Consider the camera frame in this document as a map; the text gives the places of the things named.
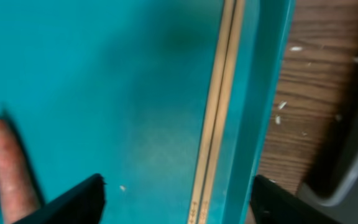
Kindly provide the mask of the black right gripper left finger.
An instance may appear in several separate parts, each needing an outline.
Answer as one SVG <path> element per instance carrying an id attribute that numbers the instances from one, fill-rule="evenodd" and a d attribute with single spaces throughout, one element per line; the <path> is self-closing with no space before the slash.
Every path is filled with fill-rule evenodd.
<path id="1" fill-rule="evenodd" d="M 105 203 L 104 179 L 94 174 L 15 224 L 98 224 Z"/>

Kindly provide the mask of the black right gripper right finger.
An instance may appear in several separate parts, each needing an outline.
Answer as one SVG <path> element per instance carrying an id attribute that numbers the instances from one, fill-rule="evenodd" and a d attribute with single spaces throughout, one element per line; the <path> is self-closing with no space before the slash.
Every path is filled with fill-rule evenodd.
<path id="1" fill-rule="evenodd" d="M 268 178 L 254 178 L 250 206 L 257 224 L 338 224 Z"/>

